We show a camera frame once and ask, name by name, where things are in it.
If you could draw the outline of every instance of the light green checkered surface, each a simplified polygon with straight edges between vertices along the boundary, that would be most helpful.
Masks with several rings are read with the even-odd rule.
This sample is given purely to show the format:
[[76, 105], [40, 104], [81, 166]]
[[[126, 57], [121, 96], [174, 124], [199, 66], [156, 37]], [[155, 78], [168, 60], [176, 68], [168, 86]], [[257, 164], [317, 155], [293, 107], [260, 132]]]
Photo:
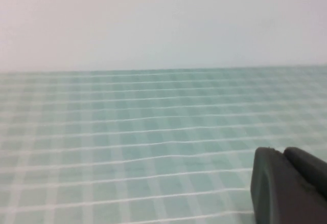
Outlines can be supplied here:
[[257, 147], [327, 159], [326, 74], [2, 74], [0, 223], [253, 224]]

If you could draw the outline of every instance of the black object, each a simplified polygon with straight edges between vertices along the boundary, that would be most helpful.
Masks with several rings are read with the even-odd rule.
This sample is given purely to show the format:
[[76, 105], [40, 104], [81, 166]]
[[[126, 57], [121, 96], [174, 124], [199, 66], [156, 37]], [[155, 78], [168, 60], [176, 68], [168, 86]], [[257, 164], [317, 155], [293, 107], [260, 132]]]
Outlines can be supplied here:
[[327, 163], [295, 147], [259, 147], [251, 196], [257, 224], [327, 224]]

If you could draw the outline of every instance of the white grid line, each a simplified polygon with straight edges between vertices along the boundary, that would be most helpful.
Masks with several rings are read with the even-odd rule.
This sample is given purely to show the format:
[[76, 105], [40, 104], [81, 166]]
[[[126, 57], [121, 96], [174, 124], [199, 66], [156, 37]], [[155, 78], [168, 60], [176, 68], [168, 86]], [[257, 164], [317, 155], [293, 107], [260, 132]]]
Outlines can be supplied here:
[[[23, 151], [31, 151], [33, 148], [33, 135], [35, 134], [35, 127], [31, 128], [29, 131], [26, 131], [23, 136], [23, 140], [25, 143], [22, 146]], [[28, 165], [30, 154], [22, 154], [18, 157], [18, 162], [16, 167], [12, 168], [11, 171], [15, 172], [14, 180], [12, 185], [21, 185], [24, 182], [25, 171], [21, 170], [21, 168], [25, 168]], [[4, 224], [13, 224], [15, 221], [15, 210], [19, 208], [19, 200], [21, 196], [21, 189], [14, 188], [10, 191], [10, 198], [8, 207], [6, 208], [6, 216], [4, 220]]]
[[298, 138], [307, 138], [312, 136], [327, 136], [327, 132], [312, 132], [312, 133], [294, 133], [290, 132], [288, 135], [282, 135], [282, 136], [260, 136], [260, 137], [241, 137], [241, 138], [220, 138], [220, 139], [212, 139], [212, 140], [189, 140], [189, 141], [164, 141], [164, 142], [153, 142], [151, 144], [149, 143], [137, 143], [137, 144], [126, 144], [126, 145], [111, 145], [111, 146], [95, 146], [95, 147], [76, 147], [76, 148], [62, 148], [62, 149], [34, 149], [31, 151], [5, 151], [6, 154], [1, 155], [0, 158], [4, 158], [7, 156], [16, 156], [21, 154], [44, 154], [44, 153], [61, 153], [61, 152], [67, 152], [67, 151], [83, 151], [83, 150], [99, 150], [99, 149], [114, 149], [114, 148], [126, 148], [126, 147], [147, 147], [147, 146], [156, 146], [156, 145], [163, 145], [163, 144], [185, 144], [185, 143], [203, 143], [203, 142], [238, 142], [238, 141], [249, 141], [249, 140], [278, 140], [278, 139], [286, 139], [286, 138], [292, 138], [294, 136], [297, 136]]
[[[55, 205], [40, 205], [40, 206], [24, 206], [11, 209], [13, 213], [16, 212], [29, 212], [29, 211], [37, 211], [37, 210], [48, 210], [48, 209], [59, 209], [59, 208], [71, 208], [78, 206], [93, 206], [100, 204], [111, 204], [111, 203], [128, 203], [131, 201], [140, 201], [146, 199], [156, 199], [156, 198], [169, 198], [169, 197], [179, 197], [179, 196], [198, 196], [198, 195], [207, 195], [207, 194], [217, 194], [231, 191], [249, 191], [249, 188], [225, 188], [214, 191], [205, 191], [205, 192], [188, 192], [188, 193], [178, 193], [178, 194], [170, 194], [170, 195], [152, 195], [147, 197], [135, 197], [135, 198], [121, 198], [116, 200], [102, 200], [102, 201], [91, 201], [91, 202], [77, 202], [77, 203], [68, 203], [68, 204], [55, 204]], [[6, 213], [8, 208], [0, 208], [0, 213]]]
[[[87, 110], [81, 111], [81, 118], [91, 118], [91, 113], [88, 112]], [[92, 133], [92, 127], [90, 124], [84, 124], [82, 126], [82, 131], [88, 131]], [[84, 147], [88, 147], [89, 145], [93, 145], [93, 139], [92, 138], [83, 138], [82, 139], [82, 145]], [[83, 150], [81, 151], [81, 158], [82, 162], [85, 165], [83, 167], [83, 180], [85, 182], [90, 182], [92, 181], [92, 175], [93, 175], [93, 170], [92, 170], [92, 163], [93, 163], [93, 154], [92, 151], [90, 150]], [[91, 202], [93, 201], [93, 185], [92, 184], [87, 184], [83, 186], [83, 201], [84, 202]], [[93, 223], [93, 208], [92, 206], [83, 206], [83, 223], [84, 224], [90, 224]]]
[[0, 190], [8, 190], [11, 188], [21, 188], [21, 189], [39, 189], [39, 188], [57, 188], [57, 187], [70, 187], [70, 186], [80, 186], [80, 185], [89, 185], [89, 184], [97, 184], [97, 183], [118, 183], [118, 182], [126, 182], [126, 181], [137, 181], [137, 180], [148, 180], [152, 178], [163, 178], [163, 177], [171, 177], [171, 176], [180, 176], [180, 175], [194, 175], [194, 174], [211, 174], [211, 173], [222, 173], [222, 172], [249, 172], [252, 171], [252, 168], [238, 168], [238, 169], [217, 169], [217, 170], [202, 170], [202, 171], [186, 171], [179, 173], [170, 173], [170, 174], [154, 174], [149, 176], [139, 176], [139, 177], [128, 177], [128, 178], [115, 178], [108, 180], [92, 180], [92, 181], [82, 181], [82, 182], [68, 182], [68, 183], [49, 183], [47, 185], [44, 184], [30, 184], [30, 185], [12, 185], [10, 187], [0, 186]]
[[[137, 121], [137, 120], [147, 120], [147, 119], [166, 119], [166, 118], [203, 118], [203, 117], [244, 117], [244, 116], [257, 116], [257, 115], [283, 115], [286, 111], [267, 111], [267, 112], [248, 112], [248, 113], [226, 113], [226, 114], [202, 114], [202, 115], [189, 115], [189, 116], [153, 116], [153, 117], [139, 117], [139, 118], [130, 118], [130, 119], [106, 119], [106, 120], [81, 120], [81, 121], [69, 121], [69, 122], [60, 122], [60, 121], [53, 121], [53, 122], [42, 122], [42, 126], [47, 125], [57, 125], [57, 126], [63, 126], [63, 125], [71, 125], [71, 124], [96, 124], [96, 123], [109, 123], [109, 122], [127, 122], [127, 121]], [[321, 112], [327, 112], [327, 108], [320, 108], [319, 110], [317, 108], [306, 108], [304, 110], [299, 110], [298, 108], [293, 108], [290, 106], [290, 109], [287, 110], [288, 114], [296, 113], [298, 114], [312, 114], [312, 113], [318, 113]], [[327, 120], [326, 118], [319, 118], [317, 121], [321, 120]], [[6, 126], [6, 128], [11, 126], [17, 126], [20, 124], [24, 124], [25, 126], [35, 126], [38, 125], [38, 122], [25, 122], [22, 121], [21, 123], [7, 123], [7, 122], [1, 122], [0, 121], [0, 127]]]

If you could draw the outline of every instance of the white wall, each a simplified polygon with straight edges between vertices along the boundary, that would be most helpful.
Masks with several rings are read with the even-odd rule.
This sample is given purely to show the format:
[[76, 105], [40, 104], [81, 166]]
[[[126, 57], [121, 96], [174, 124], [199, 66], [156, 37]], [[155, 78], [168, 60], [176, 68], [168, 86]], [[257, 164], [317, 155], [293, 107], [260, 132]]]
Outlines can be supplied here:
[[327, 63], [327, 0], [0, 0], [0, 71]]

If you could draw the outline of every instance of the black plastic object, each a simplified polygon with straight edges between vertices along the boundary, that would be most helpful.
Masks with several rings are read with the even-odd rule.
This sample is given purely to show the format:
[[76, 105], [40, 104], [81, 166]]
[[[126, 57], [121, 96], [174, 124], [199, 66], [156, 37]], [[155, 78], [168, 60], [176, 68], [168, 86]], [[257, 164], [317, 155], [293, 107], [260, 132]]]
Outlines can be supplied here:
[[327, 199], [327, 163], [296, 147], [286, 148], [284, 155], [304, 179]]
[[[327, 224], [327, 200], [299, 173], [310, 175], [310, 169], [317, 162], [303, 152], [287, 148], [284, 155], [263, 147], [255, 151], [251, 196], [257, 224]], [[319, 170], [315, 172], [318, 177], [324, 175]]]

